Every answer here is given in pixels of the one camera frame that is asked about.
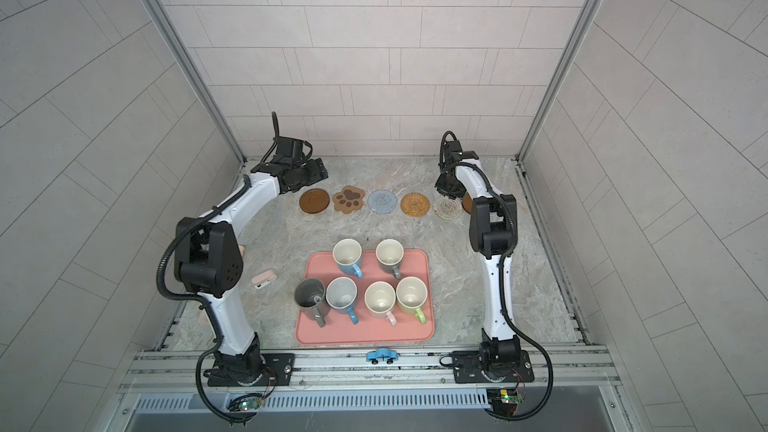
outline brown coaster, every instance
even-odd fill
[[[299,198],[299,207],[307,214],[322,212],[330,203],[331,197],[321,188],[311,188]]]
[[[464,194],[464,198],[462,199],[462,208],[464,208],[464,212],[467,214],[472,213],[472,197],[470,197],[469,194]]]
[[[429,212],[429,199],[423,194],[410,193],[400,201],[400,208],[407,216],[421,217]]]
[[[345,214],[360,210],[365,196],[366,191],[361,188],[344,186],[340,192],[333,194],[333,208]]]

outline gray mug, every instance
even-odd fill
[[[385,238],[376,246],[376,260],[379,261],[379,267],[384,272],[394,275],[397,280],[402,278],[400,264],[405,254],[406,250],[402,244],[394,238]]]
[[[326,286],[318,278],[305,278],[293,291],[293,300],[296,301],[296,305],[321,327],[326,326],[326,315],[330,310],[325,298]]]

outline round coaster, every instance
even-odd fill
[[[377,190],[368,197],[368,206],[377,214],[389,214],[397,207],[397,197],[389,190]]]
[[[464,198],[462,199],[462,208],[467,214],[472,213],[472,197],[470,197],[469,194],[464,194]]]
[[[462,214],[462,207],[458,200],[441,196],[435,201],[435,214],[445,220],[453,220]]]
[[[311,188],[299,198],[299,207],[307,214],[322,212],[330,203],[331,197],[321,188]]]
[[[407,216],[421,217],[429,212],[429,199],[424,194],[410,193],[400,201],[400,208]]]

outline blue mug handle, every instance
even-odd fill
[[[355,315],[355,309],[353,309],[352,306],[349,306],[346,308],[346,312],[350,315],[350,319],[352,320],[352,323],[357,325],[359,320],[357,320],[357,315]]]

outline marble table surface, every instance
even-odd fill
[[[380,188],[388,189],[398,199],[409,192],[420,192],[430,201],[438,197],[434,187],[438,176],[436,157],[324,158],[323,162],[329,177],[314,187],[324,188],[331,195],[351,185],[366,191],[364,201]],[[483,158],[482,166],[497,188],[518,200],[519,239],[513,255],[516,325],[541,342],[577,340],[514,170],[515,162],[509,157]],[[484,272],[482,256],[469,245],[468,214],[449,221],[431,210],[426,216],[414,218],[398,206],[389,214],[379,215],[366,203],[362,209],[344,215],[331,203],[311,216],[299,208],[302,192],[289,192],[267,204],[238,237],[246,248],[240,297],[262,348],[302,347],[294,336],[299,310],[293,302],[293,289],[304,278],[309,256],[329,251],[347,237],[360,242],[364,250],[373,250],[383,238],[395,238],[405,248],[426,252],[435,334],[427,341],[409,344],[469,345],[480,341]],[[270,268],[275,269],[277,280],[256,290],[252,277]],[[197,303],[187,304],[174,335],[166,341],[172,350],[209,347],[213,333],[199,314]]]

